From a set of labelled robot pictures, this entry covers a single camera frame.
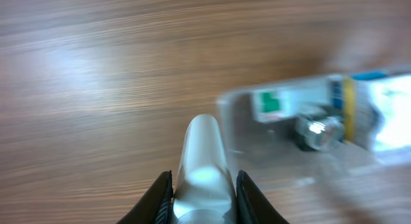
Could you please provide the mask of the blue VapoDrops box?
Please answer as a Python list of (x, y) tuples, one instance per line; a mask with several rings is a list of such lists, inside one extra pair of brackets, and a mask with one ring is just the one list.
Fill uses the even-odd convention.
[(329, 77), (331, 104), (342, 116), (344, 140), (362, 148), (370, 145), (372, 133), (380, 121), (370, 85), (388, 76), (384, 71), (370, 71)]

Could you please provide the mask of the green Zam-Buk box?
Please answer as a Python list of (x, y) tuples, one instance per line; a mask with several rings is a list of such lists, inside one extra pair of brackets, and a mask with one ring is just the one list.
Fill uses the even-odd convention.
[(344, 137), (340, 116), (300, 114), (295, 124), (295, 143), (302, 151), (328, 151)]

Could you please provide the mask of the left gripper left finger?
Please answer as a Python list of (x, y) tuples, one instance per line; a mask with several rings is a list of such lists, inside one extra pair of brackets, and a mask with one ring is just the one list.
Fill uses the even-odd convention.
[(164, 171), (117, 224), (170, 224), (172, 198), (172, 173)]

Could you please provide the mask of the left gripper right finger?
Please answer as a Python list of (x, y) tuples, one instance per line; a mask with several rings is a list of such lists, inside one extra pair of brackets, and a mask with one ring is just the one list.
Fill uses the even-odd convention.
[(239, 224), (289, 224), (243, 170), (236, 178), (236, 200)]

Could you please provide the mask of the white green medicine box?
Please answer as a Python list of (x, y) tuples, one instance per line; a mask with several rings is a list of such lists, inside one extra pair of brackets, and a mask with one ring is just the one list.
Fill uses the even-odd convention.
[(296, 116), (306, 104), (327, 104), (326, 86), (286, 86), (258, 89), (251, 94), (254, 119), (260, 123)]

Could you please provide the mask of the white spray bottle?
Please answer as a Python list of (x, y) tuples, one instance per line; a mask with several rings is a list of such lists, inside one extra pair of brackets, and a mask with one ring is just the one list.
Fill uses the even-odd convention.
[(173, 195), (172, 223), (236, 223), (236, 193), (217, 120), (192, 119)]

